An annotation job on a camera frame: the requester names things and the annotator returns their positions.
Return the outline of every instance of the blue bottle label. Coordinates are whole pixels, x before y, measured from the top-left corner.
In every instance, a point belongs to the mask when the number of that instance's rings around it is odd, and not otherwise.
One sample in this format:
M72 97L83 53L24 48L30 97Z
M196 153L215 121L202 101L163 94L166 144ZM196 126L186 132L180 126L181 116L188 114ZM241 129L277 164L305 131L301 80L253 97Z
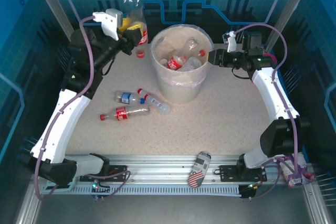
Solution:
M126 103L126 104L130 104L130 96L131 96L131 93L123 93L121 95L121 102Z

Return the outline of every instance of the vertical metal post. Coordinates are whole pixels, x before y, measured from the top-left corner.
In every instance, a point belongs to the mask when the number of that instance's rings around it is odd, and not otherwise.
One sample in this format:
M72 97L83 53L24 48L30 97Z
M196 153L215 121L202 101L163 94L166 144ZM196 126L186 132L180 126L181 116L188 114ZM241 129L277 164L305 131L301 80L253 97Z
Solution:
M285 28L290 16L293 14L299 2L300 0L288 0L287 1L285 7L282 10L282 13L280 14L278 21L275 24L275 28L277 28L280 32L282 32L283 29ZM270 52L272 50L278 38L279 38L279 35L276 32L272 31L266 42L266 45L267 45L266 52Z
M71 34L74 32L70 21L65 14L60 2L58 0L46 0L47 4L49 5L51 11L53 12L54 16L56 17L57 21L59 22L61 28L63 29L65 35L70 40Z

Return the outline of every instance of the metal floor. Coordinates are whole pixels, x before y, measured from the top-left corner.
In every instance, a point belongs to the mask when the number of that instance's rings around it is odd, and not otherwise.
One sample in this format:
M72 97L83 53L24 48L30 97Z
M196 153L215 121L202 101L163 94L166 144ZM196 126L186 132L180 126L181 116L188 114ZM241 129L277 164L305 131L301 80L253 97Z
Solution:
M89 195L53 195L41 203L34 223L308 224L304 193L302 187L277 186L252 202L221 196L113 196L95 202Z

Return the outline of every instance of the cable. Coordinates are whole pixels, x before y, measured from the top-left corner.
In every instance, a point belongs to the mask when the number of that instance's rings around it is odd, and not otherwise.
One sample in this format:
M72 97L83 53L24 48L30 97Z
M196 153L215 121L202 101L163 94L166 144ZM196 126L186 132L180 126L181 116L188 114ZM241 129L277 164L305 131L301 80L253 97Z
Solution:
M101 188L109 188L109 189L110 189L109 186L103 186L103 185L100 183L100 181L98 181L98 185L99 185Z
M277 161L279 161L279 162L281 162L281 163L283 163L292 173L294 173L295 172L295 170L293 170L292 169L292 167L290 167L289 166L289 164L287 164L285 161L283 161L282 159L280 159L280 158L278 158L278 157L276 157L275 158Z
M115 60L115 57L112 59L110 65L109 65L109 68L106 70L105 73L103 73L103 70L100 71L100 73L101 73L102 76L105 76L105 75L107 75L110 72L112 64L114 63L114 60Z
M231 72L232 72L232 74L234 75L234 77L236 77L236 78L238 78L238 79L241 79L241 80L249 80L250 78L249 77L241 77L241 76L238 76L238 75L236 75L235 73L233 73L233 70L234 70L235 68L232 68L231 69Z
M278 177L277 177L277 179L275 180L275 182L274 182L274 184L272 185L271 188L269 188L266 192L264 192L263 194L261 194L261 195L259 195L259 196L257 196L257 197L250 198L250 199L249 199L250 201L251 201L252 199L259 199L259 198L261 198L261 197L263 197L263 196L269 194L269 193L275 188L275 186L278 184L279 179L280 179L280 174L281 174L281 171L280 171L279 166L278 166L278 165L272 165L272 166L267 166L267 167L276 167L276 168L278 169Z
M94 69L94 65L93 65L93 54L92 54L92 49L91 49L91 45L90 45L90 42L89 42L89 38L88 38L88 36L87 36L87 34L85 33L85 30L84 30L83 23L86 22L86 21L92 20L94 18L95 18L94 16L87 17L87 18L82 19L79 22L79 28L80 28L80 30L83 34L83 38L84 38L86 47L88 49L88 54L89 54L90 78L89 78L88 84L85 86L85 88L83 88L82 91L80 91L73 98L71 98L67 103L65 103L62 106L62 108L60 108L58 113L54 116L54 118L52 119L52 121L51 121L51 123L50 123L50 125L47 129L46 135L43 139L43 143L42 143L42 146L41 146L41 149L40 149L40 153L39 153L38 158L37 158L37 162L36 162L36 166L35 166L35 174L34 174L34 187L35 187L36 196L39 200L42 200L43 196L40 194L40 190L38 188L38 171L39 171L39 168L40 168L40 165L41 165L41 160L42 160L42 157L43 157L43 153L46 149L47 141L48 141L49 135L51 133L51 130L53 129L53 127L54 127L57 119L59 118L59 116L64 112L65 108L67 106L69 106L75 99L77 99L77 98L81 97L83 94L85 94L85 92L88 91L88 89L91 87L92 82L93 82L93 78L94 78L94 74L95 74L95 69ZM57 187L57 185L51 190L51 193L56 189L56 187Z
M263 184L263 181L262 181L262 174L261 174L261 175L258 174L258 177L260 178L260 186L262 186L262 184Z
M100 199L100 200L104 200L104 199L107 199L107 198L110 198L112 197L114 194L116 194L120 189L121 187L123 187L123 185L126 184L126 182L128 181L128 179L130 178L131 176L131 172L129 170L125 170L123 172L119 172L119 173L116 173L116 174L113 174L113 175L109 175L109 176L96 176L96 175L93 175L93 174L88 174L86 176L88 177L91 177L91 178L98 178L98 179L107 179L107 178L114 178L114 177L117 177L119 175L122 175L122 174L128 174L127 178L125 179L125 181L111 194L109 194L108 196L104 197L104 196L101 196L100 198L95 198L96 200Z
M265 27L268 27L268 28L272 29L273 31L275 31L279 35L279 37L282 40L282 43L284 44L284 48L285 48L284 57L283 57L282 61L280 62L280 64L274 69L274 71L272 73L272 82L273 82L273 85L274 85L275 89L277 90L277 92L280 96L280 99L281 99L281 101L282 101L282 103L283 103L283 105L284 105L284 107L287 111L287 114L290 118L290 122L292 124L293 138L294 138L294 174L296 175L298 173L298 132L297 132L297 129L296 129L296 124L295 124L293 115L290 112L290 109L287 105L287 102L286 102L284 96L282 95L278 85L277 85L277 81L275 80L275 74L277 73L278 69L285 63L285 61L287 59L287 53L288 53L287 43L286 43L286 40L285 40L284 36L282 35L282 33L277 28L272 27L268 24L263 24L263 23L255 23L255 24L245 26L245 27L235 31L235 34L241 32L241 31L243 31L247 28L254 27L254 26L265 26Z

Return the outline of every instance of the metal frame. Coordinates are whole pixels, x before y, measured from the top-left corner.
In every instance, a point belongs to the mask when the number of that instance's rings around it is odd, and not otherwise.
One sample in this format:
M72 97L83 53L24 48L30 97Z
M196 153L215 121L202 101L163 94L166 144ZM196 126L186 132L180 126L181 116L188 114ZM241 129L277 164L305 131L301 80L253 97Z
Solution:
M300 0L288 0L285 7L283 8L278 21L275 24L275 28L277 28L280 32L283 31L287 22L289 21L290 17L292 16L293 12L295 11L296 7L298 6ZM270 52L275 45L275 42L278 40L279 35L272 31L269 35L267 42L266 42L266 52Z
M304 185L308 207L311 211L312 223L332 224L327 206L324 203L320 187L317 182Z
M64 31L65 35L70 40L71 34L74 32L73 27L65 14L60 2L58 0L46 0L47 4L49 5L51 11L53 12L54 16L56 17L57 21L59 22L62 30Z
M29 184L25 198L21 205L20 213L17 217L16 224L31 224L37 215L39 200L35 195L33 184Z
M183 187L187 185L187 178L190 174L190 170L195 162L196 156L135 156L135 155L112 155L107 156L110 159L110 163L113 165L127 165L128 170L132 175L127 185L130 187L140 188L143 186L155 187L159 185L177 185ZM209 165L206 173L203 185L206 188L218 187L219 185L236 185L236 184L248 184L248 183L222 183L219 175L215 175L213 170L218 169L219 165L235 165L238 160L238 155L222 155L212 156L211 164ZM277 177L277 169L266 168L268 181L265 185L271 185L274 183ZM45 183L45 180L40 181L40 187ZM85 187L88 183L77 182L79 187ZM119 183L109 183L112 187ZM285 185L286 181L283 177L279 181L279 184ZM307 207L311 211L312 223L315 224L332 224L332 219L329 216L329 212L322 198L321 191L316 182L308 185L304 185L304 190L307 196ZM26 196L24 198L20 213L18 215L16 224L29 224L33 223L35 216L38 213L39 201L35 196L34 185L28 186Z

